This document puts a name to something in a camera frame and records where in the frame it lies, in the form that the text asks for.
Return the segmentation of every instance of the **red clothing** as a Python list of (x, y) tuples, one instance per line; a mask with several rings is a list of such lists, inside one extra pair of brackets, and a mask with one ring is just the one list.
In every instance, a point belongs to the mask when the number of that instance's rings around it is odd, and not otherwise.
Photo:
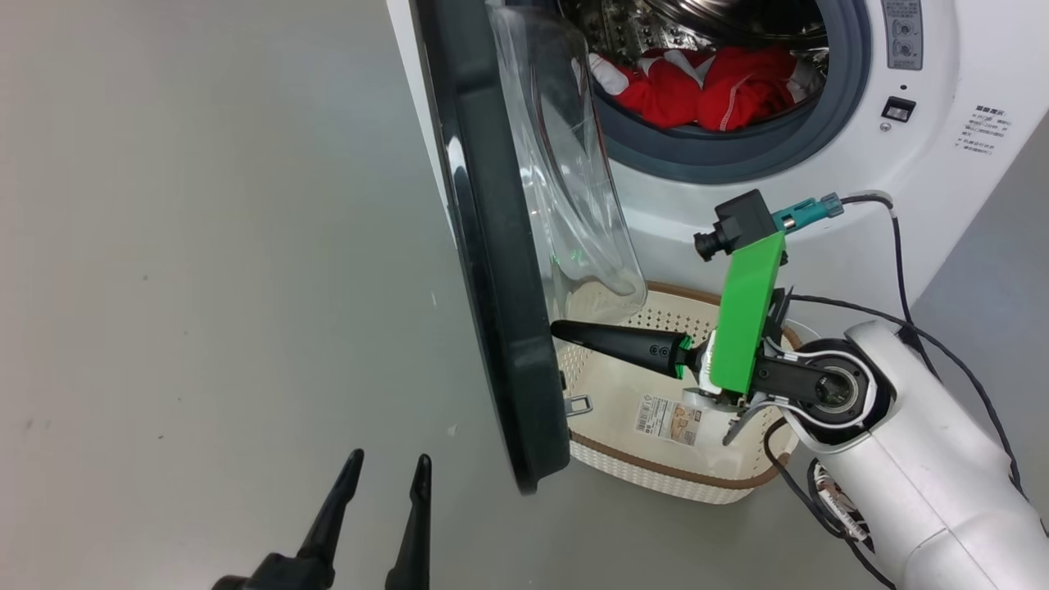
[(818, 87), (815, 71), (783, 47), (646, 51), (634, 70), (591, 54), (606, 92), (662, 128), (697, 123), (731, 131), (782, 112)]

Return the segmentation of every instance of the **green bracket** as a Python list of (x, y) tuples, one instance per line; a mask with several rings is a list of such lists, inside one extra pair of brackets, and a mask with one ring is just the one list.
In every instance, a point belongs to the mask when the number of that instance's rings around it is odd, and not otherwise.
[(776, 232), (732, 253), (710, 359), (710, 380), (720, 387), (750, 392), (754, 358), (785, 248), (786, 234)]

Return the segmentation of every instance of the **basket label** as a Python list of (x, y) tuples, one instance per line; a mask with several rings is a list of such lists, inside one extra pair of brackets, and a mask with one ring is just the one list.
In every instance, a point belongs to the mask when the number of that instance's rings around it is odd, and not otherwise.
[(683, 445), (695, 446), (702, 415), (703, 412), (698, 407), (657, 396), (644, 396), (641, 405), (638, 406), (634, 429)]

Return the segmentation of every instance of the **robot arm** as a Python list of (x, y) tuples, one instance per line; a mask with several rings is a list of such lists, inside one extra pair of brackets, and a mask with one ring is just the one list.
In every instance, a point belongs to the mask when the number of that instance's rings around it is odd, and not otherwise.
[(691, 349), (683, 334), (569, 321), (555, 322), (553, 334), (665, 375), (692, 371), (695, 393), (740, 413), (725, 444), (768, 406), (780, 408), (818, 459), (828, 520), (862, 515), (869, 532), (852, 530), (897, 588), (1049, 588), (1049, 540), (1010, 480), (1009, 455), (896, 334), (869, 322), (844, 339), (778, 347), (791, 300), (774, 288), (787, 262), (784, 236), (839, 214), (837, 198), (769, 213), (752, 191), (716, 212), (697, 251), (732, 259), (706, 342)]
[(885, 415), (828, 443), (784, 414), (863, 515), (882, 573), (905, 590), (1049, 586), (1049, 540), (998, 442), (883, 324), (845, 336), (878, 374)]

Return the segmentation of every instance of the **door glass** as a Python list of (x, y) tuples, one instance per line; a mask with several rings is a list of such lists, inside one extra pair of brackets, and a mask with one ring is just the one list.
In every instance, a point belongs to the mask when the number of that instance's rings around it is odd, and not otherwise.
[(489, 16), (550, 319), (619, 322), (647, 291), (594, 114), (586, 41), (547, 12)]

